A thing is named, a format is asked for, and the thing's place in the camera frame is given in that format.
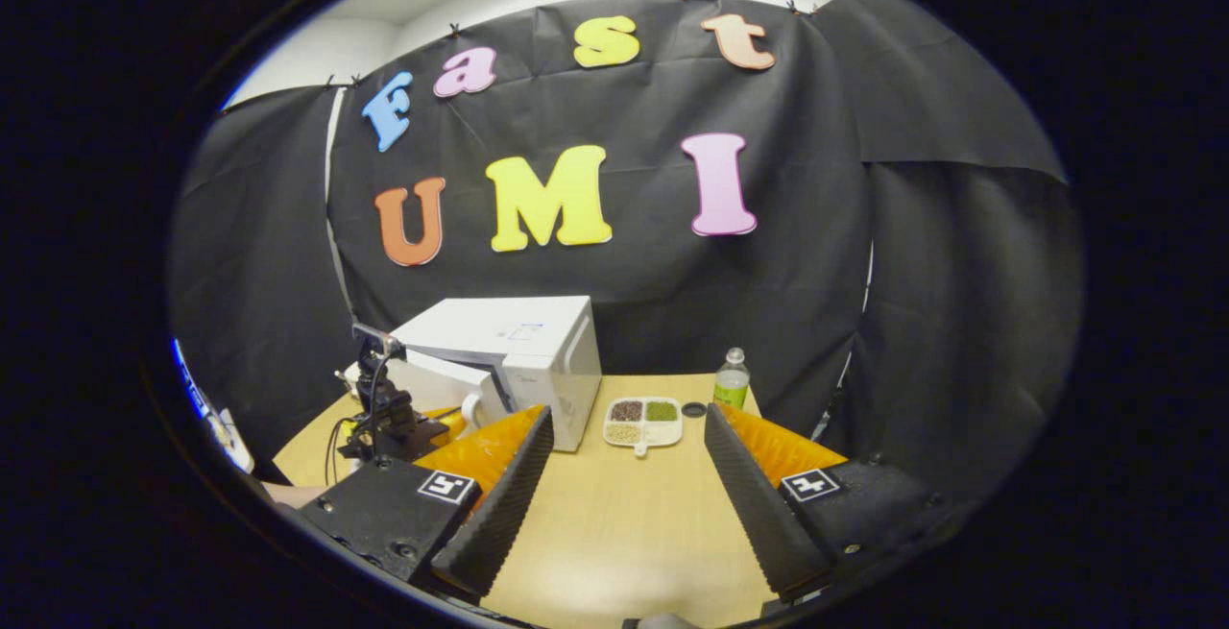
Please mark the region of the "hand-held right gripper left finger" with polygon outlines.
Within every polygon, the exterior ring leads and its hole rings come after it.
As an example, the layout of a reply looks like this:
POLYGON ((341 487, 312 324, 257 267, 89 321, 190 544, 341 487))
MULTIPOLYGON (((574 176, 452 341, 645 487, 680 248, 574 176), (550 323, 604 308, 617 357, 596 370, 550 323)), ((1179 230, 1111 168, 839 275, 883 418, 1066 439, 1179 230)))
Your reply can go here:
POLYGON ((532 405, 417 462, 381 455, 297 510, 324 545, 399 582, 478 601, 517 541, 554 447, 532 405))

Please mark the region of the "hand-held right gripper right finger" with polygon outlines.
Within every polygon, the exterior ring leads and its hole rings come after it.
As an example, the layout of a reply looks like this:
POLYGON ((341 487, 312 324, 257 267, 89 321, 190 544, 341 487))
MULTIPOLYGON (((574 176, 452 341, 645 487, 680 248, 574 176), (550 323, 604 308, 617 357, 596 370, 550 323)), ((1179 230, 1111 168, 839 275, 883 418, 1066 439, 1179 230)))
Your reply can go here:
POLYGON ((873 586, 968 515, 966 502, 885 459, 846 459, 723 402, 708 405, 704 443, 784 604, 831 604, 873 586))

